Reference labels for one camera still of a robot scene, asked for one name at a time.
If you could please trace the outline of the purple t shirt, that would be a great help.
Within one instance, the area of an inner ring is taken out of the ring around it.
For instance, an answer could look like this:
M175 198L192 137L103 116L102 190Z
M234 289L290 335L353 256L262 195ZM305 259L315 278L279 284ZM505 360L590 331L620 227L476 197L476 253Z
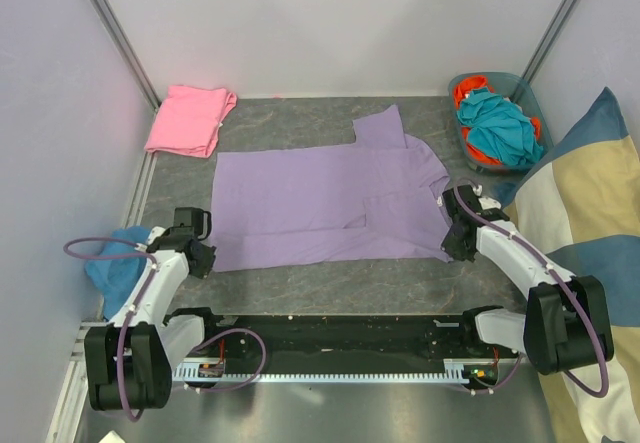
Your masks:
M434 151L405 133L395 105L354 120L353 130L350 144L219 154L215 271L449 259L441 243L450 178Z

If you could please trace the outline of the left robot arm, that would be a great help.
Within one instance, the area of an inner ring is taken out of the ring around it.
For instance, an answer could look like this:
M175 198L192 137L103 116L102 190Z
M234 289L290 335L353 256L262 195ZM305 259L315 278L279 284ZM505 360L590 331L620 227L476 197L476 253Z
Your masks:
M206 244L211 229L209 211L179 207L171 227L155 227L145 242L129 244L144 270L121 309L84 337L93 409L123 410L136 420L144 410L162 408L173 371L191 350L208 356L218 348L218 330L198 311L166 316L187 277L203 279L211 272L215 249Z

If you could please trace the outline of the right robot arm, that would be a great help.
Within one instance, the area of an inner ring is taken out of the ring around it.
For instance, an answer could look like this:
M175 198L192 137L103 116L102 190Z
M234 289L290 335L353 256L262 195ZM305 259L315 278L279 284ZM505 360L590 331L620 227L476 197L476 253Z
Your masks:
M578 277L545 256L501 209L484 207L473 186L454 186L442 200L451 220L444 252L456 261L488 258L526 299L524 313L497 306L464 312L460 349L477 357L503 346L524 354L542 375L576 378L578 369L594 366L606 386L614 344L600 281Z

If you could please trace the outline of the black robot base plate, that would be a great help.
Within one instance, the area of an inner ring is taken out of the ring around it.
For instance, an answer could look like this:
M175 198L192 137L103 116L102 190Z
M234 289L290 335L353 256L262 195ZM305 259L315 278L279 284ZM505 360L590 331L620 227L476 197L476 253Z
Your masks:
M516 358L513 350L482 343L460 315L241 315L204 316L207 339L225 336L195 352L223 358L227 375L399 375L435 373L447 360L489 366Z

